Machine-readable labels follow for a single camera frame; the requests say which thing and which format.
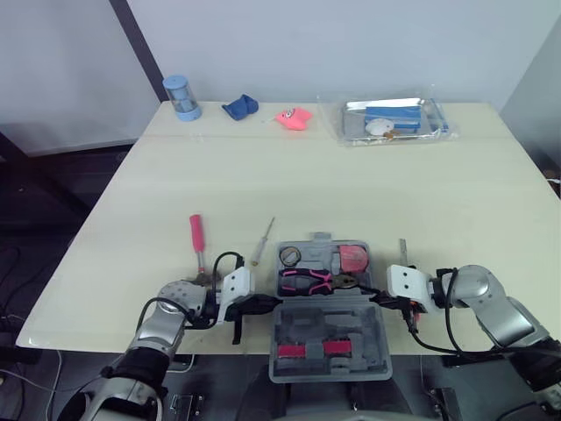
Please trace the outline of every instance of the pliers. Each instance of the pliers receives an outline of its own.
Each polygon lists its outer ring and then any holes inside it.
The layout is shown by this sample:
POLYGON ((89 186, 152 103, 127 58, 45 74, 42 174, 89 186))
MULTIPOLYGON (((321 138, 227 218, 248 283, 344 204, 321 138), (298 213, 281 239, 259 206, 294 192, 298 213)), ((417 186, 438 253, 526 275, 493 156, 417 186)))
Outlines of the pliers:
POLYGON ((280 282, 280 289, 283 296, 313 296, 315 294, 333 294, 333 289, 348 289, 359 285, 356 278, 350 275, 332 275, 326 269, 306 269, 306 268, 289 268, 279 271, 279 275, 283 278, 280 282), (294 282, 287 282, 286 278, 292 276, 302 276, 314 278, 317 282, 313 282, 306 288, 297 288, 294 282))

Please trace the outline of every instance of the pink toy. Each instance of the pink toy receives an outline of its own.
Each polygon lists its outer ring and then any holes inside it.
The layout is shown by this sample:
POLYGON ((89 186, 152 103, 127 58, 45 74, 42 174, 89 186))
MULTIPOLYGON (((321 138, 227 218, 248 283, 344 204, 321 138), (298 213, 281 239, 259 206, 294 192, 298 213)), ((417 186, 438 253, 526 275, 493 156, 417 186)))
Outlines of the pink toy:
POLYGON ((311 112, 303 108, 293 108, 277 114, 274 119, 290 130, 306 130, 306 121, 311 118, 311 112))

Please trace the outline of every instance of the pink screwdriver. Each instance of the pink screwdriver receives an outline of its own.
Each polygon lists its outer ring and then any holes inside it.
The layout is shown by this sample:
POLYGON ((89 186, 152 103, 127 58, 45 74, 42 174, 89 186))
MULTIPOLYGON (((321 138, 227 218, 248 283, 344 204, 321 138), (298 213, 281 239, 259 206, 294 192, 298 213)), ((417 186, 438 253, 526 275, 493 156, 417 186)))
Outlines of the pink screwdriver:
POLYGON ((191 223, 191 239, 193 240, 193 248, 195 249, 199 265, 199 274, 203 274, 204 259, 202 258, 202 252, 204 251, 204 236, 202 235, 201 215, 191 215, 189 222, 191 223))

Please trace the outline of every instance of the screwdriver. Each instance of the screwdriver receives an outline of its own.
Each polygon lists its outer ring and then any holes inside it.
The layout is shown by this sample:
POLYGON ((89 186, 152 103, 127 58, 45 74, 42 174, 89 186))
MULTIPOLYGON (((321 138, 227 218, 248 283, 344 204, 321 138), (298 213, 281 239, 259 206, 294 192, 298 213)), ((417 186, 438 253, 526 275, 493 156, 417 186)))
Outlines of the screwdriver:
POLYGON ((266 239, 269 236, 269 232, 271 231, 271 227, 273 226, 273 222, 274 222, 274 217, 273 217, 273 219, 271 219, 271 222, 269 223, 269 226, 266 228, 265 235, 263 237, 261 237, 261 239, 259 240, 259 243, 257 244, 257 247, 255 248, 255 252, 253 253, 253 256, 252 256, 252 265, 253 266, 259 265, 259 261, 261 260, 261 254, 263 254, 263 249, 265 249, 266 239))

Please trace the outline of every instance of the gray tool case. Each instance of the gray tool case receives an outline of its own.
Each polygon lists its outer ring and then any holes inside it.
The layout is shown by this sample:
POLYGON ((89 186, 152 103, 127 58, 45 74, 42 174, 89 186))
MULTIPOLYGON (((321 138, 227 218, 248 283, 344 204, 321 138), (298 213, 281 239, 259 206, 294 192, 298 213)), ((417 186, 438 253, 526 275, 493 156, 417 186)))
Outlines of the gray tool case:
MULTIPOLYGON (((283 303, 273 311, 269 357, 269 377, 275 383, 360 382, 392 376, 381 308, 369 301, 371 292, 351 288, 333 289, 328 295, 287 296, 281 287, 287 281, 280 275, 283 269, 327 269, 339 275, 340 246, 366 250, 366 269, 350 275, 359 284, 374 288, 372 259, 364 242, 333 241, 330 234, 319 232, 311 241, 282 242, 278 246, 276 296, 283 303), (281 261, 287 247, 296 247, 300 253, 292 267, 281 261), (296 351, 298 356, 287 356, 287 350, 296 351)), ((306 276, 294 276, 290 281, 305 289, 315 282, 306 276)))

